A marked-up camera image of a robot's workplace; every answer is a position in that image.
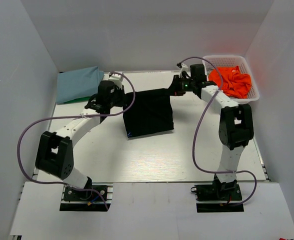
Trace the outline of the black t-shirt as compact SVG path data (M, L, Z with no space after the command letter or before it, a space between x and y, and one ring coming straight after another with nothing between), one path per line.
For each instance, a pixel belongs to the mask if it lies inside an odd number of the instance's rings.
M173 109L168 89L128 92L124 96L122 117L129 139L174 129Z

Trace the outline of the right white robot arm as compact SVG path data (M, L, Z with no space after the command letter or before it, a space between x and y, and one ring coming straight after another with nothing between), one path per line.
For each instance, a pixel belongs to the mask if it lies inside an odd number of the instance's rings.
M184 63L177 64L179 74L170 85L173 96L182 96L192 92L207 103L205 109L213 108L219 114L218 136L222 144L222 153L218 169L214 172L219 183L212 188L213 195L223 200L231 193L236 183L240 157L254 137L252 108L249 104L240 104L228 97L213 81L207 80L205 66Z

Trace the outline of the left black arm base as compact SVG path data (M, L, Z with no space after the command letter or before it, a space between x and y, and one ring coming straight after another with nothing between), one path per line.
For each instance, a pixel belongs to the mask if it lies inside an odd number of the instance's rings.
M94 191L78 191L67 186L63 188L60 207L61 212L107 212L113 197L112 183L93 184Z

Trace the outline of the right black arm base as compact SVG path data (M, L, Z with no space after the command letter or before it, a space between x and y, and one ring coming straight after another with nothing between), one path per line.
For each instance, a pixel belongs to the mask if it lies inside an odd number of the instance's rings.
M240 213L244 211L242 193L236 180L221 183L217 177L212 183L191 187L195 194L198 213Z

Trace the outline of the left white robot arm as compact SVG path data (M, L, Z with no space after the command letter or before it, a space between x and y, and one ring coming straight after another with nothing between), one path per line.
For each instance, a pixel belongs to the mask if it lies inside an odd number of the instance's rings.
M78 118L55 132L40 137L35 167L75 187L75 193L86 200L92 196L92 180L74 166L73 148L77 142L97 127L113 107L124 105L125 91L121 80L103 80L96 94L90 97Z

